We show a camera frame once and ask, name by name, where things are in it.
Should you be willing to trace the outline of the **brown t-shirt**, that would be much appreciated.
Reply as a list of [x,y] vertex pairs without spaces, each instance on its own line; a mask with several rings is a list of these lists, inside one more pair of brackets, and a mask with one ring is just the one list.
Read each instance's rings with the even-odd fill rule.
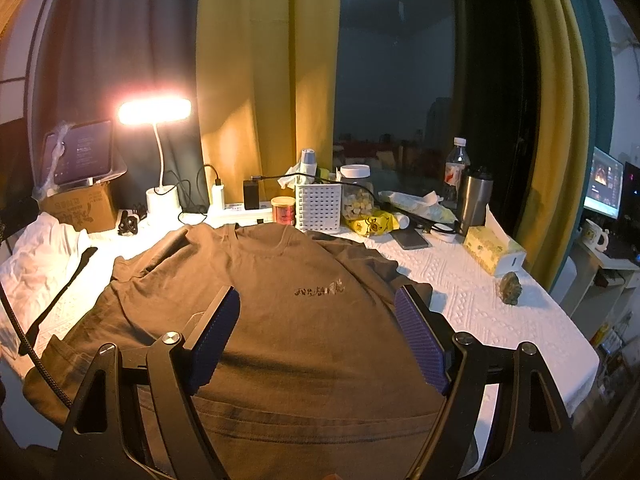
[[152,344],[229,286],[240,316],[194,401],[228,474],[400,479],[442,404],[396,322],[407,284],[396,263],[351,240],[200,224],[117,258],[93,308],[42,360],[73,396],[101,344]]

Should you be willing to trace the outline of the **small green stone figure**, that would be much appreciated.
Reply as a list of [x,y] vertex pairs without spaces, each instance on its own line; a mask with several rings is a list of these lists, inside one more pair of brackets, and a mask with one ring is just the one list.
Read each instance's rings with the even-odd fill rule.
[[518,274],[508,272],[504,274],[498,283],[498,295],[504,304],[516,306],[522,293],[522,285]]

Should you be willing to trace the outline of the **black smartphone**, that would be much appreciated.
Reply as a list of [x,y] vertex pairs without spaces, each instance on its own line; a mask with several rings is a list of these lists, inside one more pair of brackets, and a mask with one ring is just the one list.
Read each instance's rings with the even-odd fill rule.
[[407,252],[409,250],[418,250],[423,248],[429,248],[431,243],[426,240],[415,229],[395,230],[390,233],[393,240]]

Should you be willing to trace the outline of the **yellow tissue box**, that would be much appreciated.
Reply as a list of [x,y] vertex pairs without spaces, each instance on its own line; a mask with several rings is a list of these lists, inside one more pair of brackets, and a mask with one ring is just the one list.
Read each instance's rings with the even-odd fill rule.
[[469,227],[463,247],[494,278],[521,270],[526,258],[526,250],[506,234],[489,206],[485,208],[485,222]]

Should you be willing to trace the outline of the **yellow snack bag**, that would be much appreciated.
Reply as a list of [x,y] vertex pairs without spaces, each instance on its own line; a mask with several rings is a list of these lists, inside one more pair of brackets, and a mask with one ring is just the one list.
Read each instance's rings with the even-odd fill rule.
[[362,237],[381,236],[400,229],[399,221],[391,212],[379,209],[362,218],[347,220],[346,226]]

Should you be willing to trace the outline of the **white power strip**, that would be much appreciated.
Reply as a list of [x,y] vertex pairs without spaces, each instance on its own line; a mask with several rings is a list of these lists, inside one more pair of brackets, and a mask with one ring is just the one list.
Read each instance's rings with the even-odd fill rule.
[[213,228],[226,224],[254,226],[273,222],[272,207],[269,202],[261,202],[257,209],[246,209],[243,203],[229,204],[224,209],[208,208],[205,222]]

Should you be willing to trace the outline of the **wet wipes pack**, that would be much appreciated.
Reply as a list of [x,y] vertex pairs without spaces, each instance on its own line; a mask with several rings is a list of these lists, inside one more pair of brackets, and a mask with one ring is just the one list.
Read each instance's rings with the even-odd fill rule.
[[424,196],[395,191],[380,191],[378,192],[378,199],[425,220],[447,224],[453,224],[457,221],[456,215],[442,204],[442,198],[434,191]]

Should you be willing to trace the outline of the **white charger adapter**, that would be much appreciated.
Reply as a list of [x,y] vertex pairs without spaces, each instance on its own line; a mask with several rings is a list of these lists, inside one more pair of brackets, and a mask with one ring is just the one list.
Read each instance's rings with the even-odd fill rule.
[[210,188],[209,209],[213,211],[214,214],[218,214],[218,212],[224,211],[224,208],[226,208],[226,200],[224,199],[224,185],[214,184]]

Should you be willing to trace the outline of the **red tin can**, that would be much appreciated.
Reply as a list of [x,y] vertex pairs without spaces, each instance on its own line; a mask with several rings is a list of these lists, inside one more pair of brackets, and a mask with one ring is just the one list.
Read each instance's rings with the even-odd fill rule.
[[296,200],[292,196],[276,196],[270,202],[272,221],[282,226],[294,226]]

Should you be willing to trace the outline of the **clear snack jar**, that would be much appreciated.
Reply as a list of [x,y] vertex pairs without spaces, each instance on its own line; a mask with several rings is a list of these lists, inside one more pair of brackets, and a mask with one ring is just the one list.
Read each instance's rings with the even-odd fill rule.
[[342,216],[345,221],[370,216],[375,205],[371,169],[365,164],[343,165],[338,170],[342,187]]

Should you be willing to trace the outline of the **black charger adapter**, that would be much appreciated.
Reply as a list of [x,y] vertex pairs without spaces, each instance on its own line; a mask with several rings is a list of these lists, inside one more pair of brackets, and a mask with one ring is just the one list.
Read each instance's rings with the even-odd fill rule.
[[245,210],[260,208],[259,184],[254,179],[243,181],[243,205]]

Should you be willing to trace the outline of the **plastic water bottle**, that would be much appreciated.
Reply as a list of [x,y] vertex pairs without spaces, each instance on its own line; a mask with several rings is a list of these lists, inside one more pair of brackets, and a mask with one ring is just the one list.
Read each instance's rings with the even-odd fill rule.
[[465,138],[454,138],[454,148],[445,162],[444,184],[442,185],[444,200],[447,202],[455,202],[457,200],[463,171],[470,165],[471,161],[466,151]]

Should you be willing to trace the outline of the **computer monitor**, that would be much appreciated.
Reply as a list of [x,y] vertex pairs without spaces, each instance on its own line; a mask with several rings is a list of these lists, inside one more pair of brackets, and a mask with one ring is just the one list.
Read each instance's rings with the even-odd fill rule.
[[600,148],[593,150],[584,207],[617,219],[622,199],[624,165]]

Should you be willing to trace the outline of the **white desk lamp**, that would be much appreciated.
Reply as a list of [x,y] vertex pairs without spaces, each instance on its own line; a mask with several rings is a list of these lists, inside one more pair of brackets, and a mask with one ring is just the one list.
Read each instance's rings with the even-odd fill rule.
[[178,186],[165,183],[166,160],[163,141],[160,138],[160,125],[183,122],[191,116],[192,104],[185,96],[175,93],[137,96],[119,105],[118,122],[127,127],[150,126],[155,141],[158,173],[152,188],[145,192],[146,208],[154,219],[169,219],[182,213]]

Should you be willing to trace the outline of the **yellow curtain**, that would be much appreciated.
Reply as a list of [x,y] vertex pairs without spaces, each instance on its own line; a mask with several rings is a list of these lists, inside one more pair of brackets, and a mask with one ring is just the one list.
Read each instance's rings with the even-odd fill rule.
[[331,166],[340,10],[341,0],[198,0],[203,159],[227,202],[305,148]]

